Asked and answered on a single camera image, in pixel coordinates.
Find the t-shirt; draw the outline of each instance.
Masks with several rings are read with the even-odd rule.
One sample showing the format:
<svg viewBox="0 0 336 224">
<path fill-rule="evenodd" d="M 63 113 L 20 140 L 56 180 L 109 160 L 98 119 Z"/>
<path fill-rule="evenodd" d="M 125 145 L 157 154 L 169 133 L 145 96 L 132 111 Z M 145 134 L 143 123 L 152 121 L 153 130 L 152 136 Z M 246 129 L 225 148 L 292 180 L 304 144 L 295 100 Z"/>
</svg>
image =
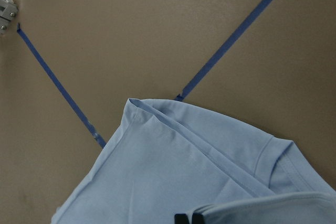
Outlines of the t-shirt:
<svg viewBox="0 0 336 224">
<path fill-rule="evenodd" d="M 293 141 L 183 102 L 129 99 L 51 222 L 166 224 L 202 206 L 300 192 L 336 194 Z"/>
</svg>

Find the blue tape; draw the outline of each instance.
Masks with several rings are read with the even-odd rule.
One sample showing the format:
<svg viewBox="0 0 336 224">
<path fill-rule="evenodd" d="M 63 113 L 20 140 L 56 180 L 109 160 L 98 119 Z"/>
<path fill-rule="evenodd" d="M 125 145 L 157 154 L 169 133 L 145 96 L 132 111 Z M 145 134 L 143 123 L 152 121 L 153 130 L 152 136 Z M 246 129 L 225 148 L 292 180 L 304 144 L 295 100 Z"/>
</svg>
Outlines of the blue tape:
<svg viewBox="0 0 336 224">
<path fill-rule="evenodd" d="M 262 0 L 257 7 L 245 18 L 238 28 L 230 35 L 224 44 L 215 52 L 210 60 L 200 69 L 194 78 L 184 87 L 182 94 L 178 94 L 176 101 L 183 101 L 186 96 L 195 88 L 195 86 L 204 78 L 204 76 L 213 68 L 221 57 L 230 49 L 230 47 L 240 38 L 246 29 L 256 20 L 263 10 L 272 2 L 272 0 Z"/>
<path fill-rule="evenodd" d="M 48 67 L 44 59 L 41 57 L 39 52 L 35 49 L 33 44 L 30 42 L 27 35 L 21 30 L 20 23 L 17 24 L 17 32 L 20 34 L 24 42 L 27 44 L 28 48 L 31 50 L 37 61 L 41 64 L 45 72 L 49 75 L 50 79 L 53 81 L 55 86 L 58 88 L 58 90 L 61 92 L 65 100 L 69 103 L 69 105 L 72 107 L 72 109 L 75 111 L 75 113 L 78 115 L 78 117 L 81 119 L 83 124 L 88 128 L 94 139 L 97 141 L 97 143 L 104 148 L 106 145 L 106 142 L 104 139 L 100 136 L 100 134 L 96 131 L 95 127 L 89 122 L 87 117 L 84 115 L 84 113 L 81 111 L 81 109 L 77 106 L 75 101 L 71 98 L 69 93 L 66 91 L 66 89 L 63 87 L 63 85 L 59 82 L 57 77 L 54 75 L 52 70 Z"/>
</svg>

